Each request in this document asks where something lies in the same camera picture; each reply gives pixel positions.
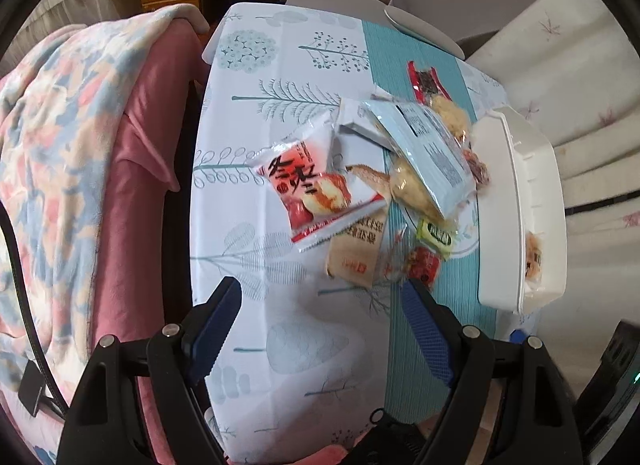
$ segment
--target teal table runner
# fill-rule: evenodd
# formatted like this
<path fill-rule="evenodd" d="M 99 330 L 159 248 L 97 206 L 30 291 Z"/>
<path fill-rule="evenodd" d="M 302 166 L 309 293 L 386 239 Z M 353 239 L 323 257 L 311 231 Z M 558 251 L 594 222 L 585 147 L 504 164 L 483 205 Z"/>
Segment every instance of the teal table runner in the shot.
<path fill-rule="evenodd" d="M 454 57 L 430 44 L 416 41 L 391 28 L 363 22 L 373 81 L 393 95 L 414 100 L 407 76 L 409 61 L 416 66 L 433 66 L 451 98 L 476 121 L 465 80 Z M 405 223 L 401 208 L 394 203 L 389 211 L 390 231 Z M 445 304 L 462 324 L 473 324 L 488 336 L 495 332 L 495 310 L 478 301 L 479 248 L 464 257 L 450 259 L 440 269 L 433 297 Z M 409 327 L 396 286 L 391 296 L 391 327 L 385 408 L 401 421 L 428 418 L 444 405 L 448 388 L 435 379 L 424 361 Z"/>

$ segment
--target white plastic container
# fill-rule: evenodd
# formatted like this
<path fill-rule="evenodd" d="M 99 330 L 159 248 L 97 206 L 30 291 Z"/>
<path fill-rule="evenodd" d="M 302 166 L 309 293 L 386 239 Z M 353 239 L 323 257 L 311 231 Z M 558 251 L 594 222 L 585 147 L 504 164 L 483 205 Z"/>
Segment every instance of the white plastic container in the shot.
<path fill-rule="evenodd" d="M 472 130 L 472 148 L 491 183 L 478 195 L 479 301 L 519 314 L 557 299 L 566 286 L 566 226 L 554 150 L 513 108 L 490 111 Z M 525 280 L 527 232 L 540 239 L 541 279 Z"/>

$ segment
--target colorful fleece blanket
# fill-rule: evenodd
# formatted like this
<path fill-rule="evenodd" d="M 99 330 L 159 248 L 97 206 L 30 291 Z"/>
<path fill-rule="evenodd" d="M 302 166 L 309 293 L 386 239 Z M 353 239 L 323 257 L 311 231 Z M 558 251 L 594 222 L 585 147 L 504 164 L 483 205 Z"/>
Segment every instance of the colorful fleece blanket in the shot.
<path fill-rule="evenodd" d="M 92 347 L 102 200 L 123 109 L 149 49 L 171 20 L 209 29 L 192 5 L 61 28 L 0 91 L 0 200 L 11 218 L 31 312 L 70 401 Z M 17 391 L 33 359 L 0 236 L 0 382 Z"/>

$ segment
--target black cable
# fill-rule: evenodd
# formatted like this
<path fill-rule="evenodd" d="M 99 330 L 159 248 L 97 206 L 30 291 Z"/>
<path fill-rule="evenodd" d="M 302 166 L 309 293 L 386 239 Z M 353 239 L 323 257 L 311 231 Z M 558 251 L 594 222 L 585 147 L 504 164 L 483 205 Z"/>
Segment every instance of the black cable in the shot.
<path fill-rule="evenodd" d="M 64 417 L 69 407 L 66 405 L 65 398 L 62 396 L 56 379 L 53 378 L 47 359 L 42 351 L 42 346 L 38 340 L 38 332 L 36 331 L 33 317 L 31 316 L 31 309 L 29 308 L 29 298 L 27 296 L 27 289 L 24 284 L 24 275 L 22 274 L 22 265 L 20 263 L 20 252 L 18 251 L 18 243 L 15 239 L 14 228 L 11 225 L 11 219 L 7 214 L 4 204 L 0 201 L 0 228 L 2 228 L 2 234 L 6 241 L 6 247 L 9 252 L 9 260 L 11 261 L 11 270 L 14 275 L 15 292 L 18 296 L 18 305 L 20 305 L 20 314 L 22 315 L 22 321 L 24 322 L 24 328 L 27 332 L 27 338 L 33 350 L 33 355 L 36 359 L 36 364 L 40 368 L 40 372 L 44 376 L 45 383 L 53 396 L 52 400 L 58 407 L 60 413 Z"/>

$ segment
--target tablecloth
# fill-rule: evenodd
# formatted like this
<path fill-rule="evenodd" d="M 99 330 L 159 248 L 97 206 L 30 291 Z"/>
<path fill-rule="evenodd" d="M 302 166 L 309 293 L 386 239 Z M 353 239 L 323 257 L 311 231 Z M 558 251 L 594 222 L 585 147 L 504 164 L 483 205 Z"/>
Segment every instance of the tablecloth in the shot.
<path fill-rule="evenodd" d="M 299 253 L 286 210 L 251 156 L 340 97 L 366 99 L 375 85 L 412 97 L 406 64 L 434 66 L 473 121 L 502 105 L 502 87 L 441 50 L 395 30 L 306 8 L 236 4 L 204 53 L 212 64 L 193 166 L 193 302 L 224 275 L 242 285 L 242 308 L 206 379 L 214 433 L 236 462 L 295 461 L 324 445 L 348 447 L 384 405 L 403 421 L 426 418 L 446 389 L 429 373 L 396 300 L 329 278 L 327 243 Z M 334 163 L 384 171 L 388 155 L 340 132 Z M 392 205 L 383 251 L 405 223 Z M 434 287 L 463 323 L 490 336 L 495 311 L 478 302 L 476 203 L 460 219 L 454 257 Z"/>

